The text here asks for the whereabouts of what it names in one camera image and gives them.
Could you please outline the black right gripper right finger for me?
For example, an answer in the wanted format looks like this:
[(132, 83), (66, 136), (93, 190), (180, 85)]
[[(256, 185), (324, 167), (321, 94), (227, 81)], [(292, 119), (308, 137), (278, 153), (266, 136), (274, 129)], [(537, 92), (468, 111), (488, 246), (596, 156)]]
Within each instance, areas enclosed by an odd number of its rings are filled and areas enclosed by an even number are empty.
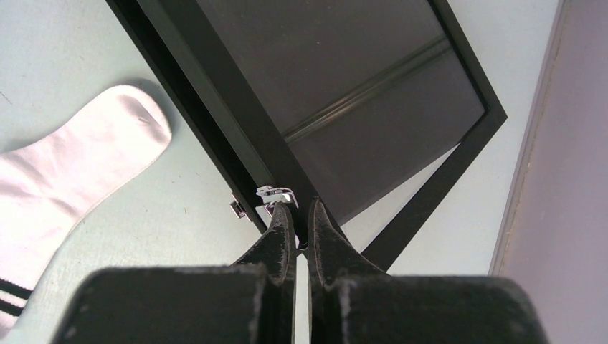
[(528, 295), (500, 277), (391, 276), (334, 227), (308, 219), (312, 343), (547, 343)]

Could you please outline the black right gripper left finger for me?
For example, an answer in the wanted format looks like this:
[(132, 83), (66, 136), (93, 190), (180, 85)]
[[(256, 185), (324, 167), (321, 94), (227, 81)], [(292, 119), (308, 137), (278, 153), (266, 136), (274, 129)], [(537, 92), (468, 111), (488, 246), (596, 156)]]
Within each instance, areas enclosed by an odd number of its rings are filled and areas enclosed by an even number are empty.
[(234, 263), (106, 268), (77, 289), (53, 343), (291, 343), (296, 245), (290, 207)]

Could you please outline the black display case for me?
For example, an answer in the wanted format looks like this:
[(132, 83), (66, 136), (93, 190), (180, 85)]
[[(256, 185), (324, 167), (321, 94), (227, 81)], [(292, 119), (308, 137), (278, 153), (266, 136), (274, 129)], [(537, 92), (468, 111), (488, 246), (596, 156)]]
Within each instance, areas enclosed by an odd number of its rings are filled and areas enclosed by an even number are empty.
[(255, 226), (320, 198), (388, 270), (507, 115), (447, 1), (110, 1)]

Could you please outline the white sock with black stripes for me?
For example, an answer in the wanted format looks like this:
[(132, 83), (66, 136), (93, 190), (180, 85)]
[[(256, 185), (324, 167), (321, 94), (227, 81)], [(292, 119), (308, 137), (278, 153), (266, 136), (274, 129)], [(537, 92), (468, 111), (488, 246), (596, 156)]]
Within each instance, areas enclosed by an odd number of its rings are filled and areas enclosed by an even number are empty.
[(154, 163), (171, 139), (156, 101), (118, 85), (41, 140), (1, 154), (2, 335), (70, 232)]

